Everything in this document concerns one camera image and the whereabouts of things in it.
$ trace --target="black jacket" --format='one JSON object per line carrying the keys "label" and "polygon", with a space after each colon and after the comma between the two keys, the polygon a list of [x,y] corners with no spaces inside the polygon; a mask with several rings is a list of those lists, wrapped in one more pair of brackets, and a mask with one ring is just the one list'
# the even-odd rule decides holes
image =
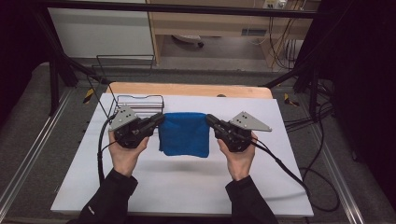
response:
{"label": "black jacket", "polygon": [[[67,224],[124,224],[128,213],[128,200],[134,193],[137,180],[115,170],[106,177],[99,190],[82,209],[78,219]],[[232,203],[234,224],[277,223],[264,198],[250,176],[232,181],[226,186]]]}

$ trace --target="black horizontal bar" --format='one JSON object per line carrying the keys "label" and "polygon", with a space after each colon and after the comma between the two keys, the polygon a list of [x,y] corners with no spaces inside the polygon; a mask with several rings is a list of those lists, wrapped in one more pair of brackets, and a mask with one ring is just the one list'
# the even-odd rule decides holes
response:
{"label": "black horizontal bar", "polygon": [[330,13],[326,13],[326,12],[247,8],[247,7],[208,7],[208,6],[186,6],[186,5],[166,5],[166,4],[63,1],[63,0],[33,0],[30,2],[39,4],[42,7],[113,10],[113,11],[173,12],[173,13],[195,13],[195,14],[235,15],[235,16],[301,18],[301,19],[325,19],[325,18],[329,18],[330,16]]}

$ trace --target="white tabletop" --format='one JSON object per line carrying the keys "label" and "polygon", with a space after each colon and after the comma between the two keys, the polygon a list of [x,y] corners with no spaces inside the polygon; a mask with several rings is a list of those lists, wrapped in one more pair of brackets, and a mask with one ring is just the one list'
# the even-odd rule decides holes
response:
{"label": "white tabletop", "polygon": [[[105,93],[101,102],[110,108],[112,99],[111,94]],[[255,134],[295,175],[301,177],[276,100],[169,95],[163,99],[164,113],[202,112],[229,120],[241,111],[247,111],[273,129],[270,133]],[[99,133],[105,120],[106,116],[98,105],[51,207],[52,211],[78,213],[97,191],[96,153]],[[107,144],[105,133],[103,146]],[[212,129],[209,147],[206,159],[193,156],[167,157],[159,151],[158,134],[151,136],[148,148],[140,155],[134,170],[139,185],[129,200],[128,211],[148,216],[230,215],[231,202],[224,187],[231,177]],[[112,168],[108,150],[105,150],[103,160],[106,175]],[[304,189],[259,149],[256,149],[250,175],[276,216],[313,216]]]}

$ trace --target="gray carpet floor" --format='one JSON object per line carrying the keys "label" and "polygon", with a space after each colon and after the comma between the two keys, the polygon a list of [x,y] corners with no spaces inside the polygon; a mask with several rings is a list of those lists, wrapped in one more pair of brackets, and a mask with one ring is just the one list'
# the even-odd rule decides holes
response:
{"label": "gray carpet floor", "polygon": [[[127,78],[135,82],[173,82],[193,84],[222,84],[257,86],[272,80],[275,76],[271,72],[257,71],[199,71],[176,69],[167,67],[154,69],[148,77],[140,77],[141,71],[113,69],[114,77],[132,75]],[[56,189],[62,185],[67,169],[78,150],[79,141],[84,135],[92,112],[97,105],[94,97],[88,104],[83,104],[89,86],[85,77],[78,74],[81,81],[74,88],[67,107],[49,137],[47,144],[41,151],[37,161],[25,180],[14,203],[7,212],[4,223],[65,223],[70,216],[56,214],[50,207],[56,196]],[[301,106],[284,104],[284,93],[290,99],[307,98],[307,93],[293,94],[290,86],[291,78],[281,87],[273,89],[273,95],[278,100],[279,108],[284,120],[302,119],[306,117]],[[33,144],[40,129],[43,127],[50,111],[49,69],[40,66],[34,71],[33,78],[24,95],[14,107],[7,123],[0,131],[0,192],[3,192],[12,176],[18,170],[19,164]],[[349,185],[351,193],[361,210],[366,223],[396,223],[395,212],[388,200],[376,184],[370,171],[364,163],[352,160],[351,152],[337,118],[327,117],[323,120],[325,141],[336,162],[342,170],[343,176]],[[318,150],[310,127],[289,133],[289,139],[297,163],[306,166]],[[321,157],[313,168],[329,178],[328,171]],[[334,194],[327,184],[308,175],[307,185],[313,192],[312,201],[323,207],[332,207],[335,204]],[[343,206],[331,213],[314,209],[315,216],[309,218],[311,223],[348,223]],[[132,217],[134,223],[163,223],[167,217]],[[280,219],[284,223],[305,223],[304,219]],[[228,218],[196,218],[197,223],[229,223]]]}

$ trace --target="blue towel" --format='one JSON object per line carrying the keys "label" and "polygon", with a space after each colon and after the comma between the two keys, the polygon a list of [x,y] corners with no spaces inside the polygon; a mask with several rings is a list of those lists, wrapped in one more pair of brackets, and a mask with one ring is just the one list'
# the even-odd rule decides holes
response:
{"label": "blue towel", "polygon": [[209,155],[209,126],[206,114],[167,113],[159,126],[160,151],[167,156],[190,155],[207,158]]}

